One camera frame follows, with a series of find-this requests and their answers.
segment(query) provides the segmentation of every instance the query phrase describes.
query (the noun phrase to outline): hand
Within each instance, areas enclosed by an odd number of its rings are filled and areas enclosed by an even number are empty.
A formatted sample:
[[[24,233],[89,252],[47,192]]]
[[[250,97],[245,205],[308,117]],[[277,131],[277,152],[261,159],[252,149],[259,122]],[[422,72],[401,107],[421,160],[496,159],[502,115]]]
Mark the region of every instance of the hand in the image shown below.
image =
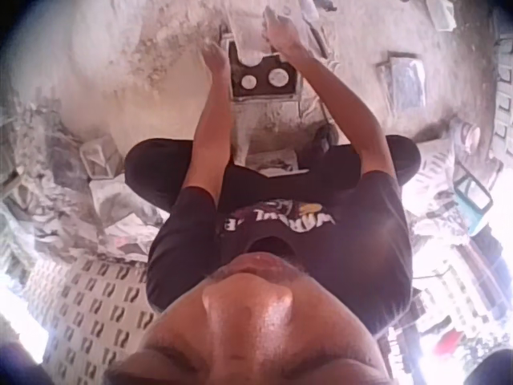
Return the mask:
[[[293,21],[284,16],[278,16],[268,6],[265,8],[265,37],[287,60],[303,54],[306,49],[301,44],[299,32]]]
[[[230,79],[230,62],[228,53],[216,43],[206,43],[201,50],[203,60],[214,79]]]

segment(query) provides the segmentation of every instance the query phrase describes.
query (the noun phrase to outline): red object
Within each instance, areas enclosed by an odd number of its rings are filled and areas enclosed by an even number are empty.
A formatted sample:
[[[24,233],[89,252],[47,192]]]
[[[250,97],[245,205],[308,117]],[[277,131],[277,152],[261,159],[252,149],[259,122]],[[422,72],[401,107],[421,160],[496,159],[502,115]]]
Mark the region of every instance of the red object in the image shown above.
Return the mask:
[[[440,341],[438,341],[433,349],[433,354],[438,357],[452,355],[456,351],[459,340],[463,335],[464,333],[461,331],[449,330],[440,338]]]

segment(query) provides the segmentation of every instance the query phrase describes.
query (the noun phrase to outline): bucket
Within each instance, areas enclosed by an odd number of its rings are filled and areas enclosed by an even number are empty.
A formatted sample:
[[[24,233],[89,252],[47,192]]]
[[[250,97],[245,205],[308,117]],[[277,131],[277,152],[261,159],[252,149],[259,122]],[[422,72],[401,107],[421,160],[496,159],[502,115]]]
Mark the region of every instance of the bucket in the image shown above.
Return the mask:
[[[456,153],[470,155],[475,152],[481,139],[481,128],[456,116],[450,121],[449,129]]]

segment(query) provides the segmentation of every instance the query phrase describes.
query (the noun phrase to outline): knee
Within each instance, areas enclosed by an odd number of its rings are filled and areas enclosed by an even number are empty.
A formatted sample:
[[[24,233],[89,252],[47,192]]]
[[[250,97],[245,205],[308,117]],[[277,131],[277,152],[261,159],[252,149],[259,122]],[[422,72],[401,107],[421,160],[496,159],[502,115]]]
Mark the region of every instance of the knee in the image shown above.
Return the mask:
[[[130,188],[133,189],[135,181],[144,178],[147,173],[145,164],[148,161],[148,155],[151,154],[151,149],[154,148],[154,144],[155,140],[153,139],[140,142],[125,156],[125,182]]]
[[[421,156],[417,144],[405,136],[389,135],[386,137],[394,162],[401,162],[402,168],[407,168],[412,176],[420,169]]]

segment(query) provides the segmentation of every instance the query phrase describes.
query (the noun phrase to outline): man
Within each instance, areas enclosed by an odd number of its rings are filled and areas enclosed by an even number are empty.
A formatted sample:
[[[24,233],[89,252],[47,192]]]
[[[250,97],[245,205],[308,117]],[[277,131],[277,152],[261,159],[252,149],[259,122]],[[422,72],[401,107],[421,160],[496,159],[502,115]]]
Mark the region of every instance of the man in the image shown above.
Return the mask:
[[[265,19],[270,43],[352,147],[330,148],[296,176],[235,166],[228,60],[208,47],[212,87],[193,143],[149,140],[126,159],[127,183],[171,216],[147,271],[148,301],[163,313],[107,371],[110,383],[390,383],[374,336],[410,302],[399,185],[416,173],[418,150],[384,137],[288,19]]]

